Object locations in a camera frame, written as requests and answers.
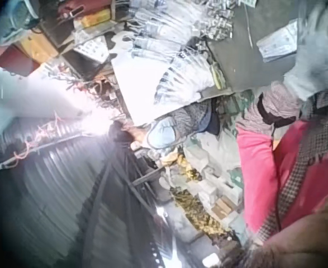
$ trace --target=pink shirt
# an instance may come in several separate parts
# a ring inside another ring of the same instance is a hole
[[[278,178],[281,188],[292,172],[300,140],[308,122],[296,121],[272,151],[270,136],[237,128],[244,177],[245,218],[257,232],[275,206]],[[281,219],[282,228],[312,214],[328,197],[328,154],[310,159],[301,191],[290,210]]]

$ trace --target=white glove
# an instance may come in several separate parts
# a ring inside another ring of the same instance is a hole
[[[328,89],[328,6],[318,4],[299,37],[296,64],[284,77],[285,86],[306,101]]]

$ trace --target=checkered sleeve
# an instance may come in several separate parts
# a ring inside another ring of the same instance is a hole
[[[236,121],[240,129],[271,136],[275,128],[293,123],[300,114],[302,101],[283,83],[273,82],[248,111]]]

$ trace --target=sleeve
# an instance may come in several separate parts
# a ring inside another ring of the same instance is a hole
[[[275,203],[278,178],[272,151],[274,128],[293,123],[301,101],[279,82],[262,93],[237,120],[237,142],[244,178],[245,218],[257,232]]]
[[[148,135],[148,143],[156,149],[162,149],[175,142],[175,122],[172,117],[165,117],[160,120]]]

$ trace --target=woman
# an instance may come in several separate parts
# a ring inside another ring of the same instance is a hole
[[[142,147],[154,150],[170,148],[183,142],[188,136],[207,131],[213,135],[220,133],[220,122],[212,101],[192,103],[157,119],[147,127],[122,126],[132,140]]]
[[[273,151],[274,130],[288,124]],[[314,214],[328,200],[327,5],[311,13],[295,67],[237,129],[245,219],[264,243],[222,267],[328,267],[328,214]]]

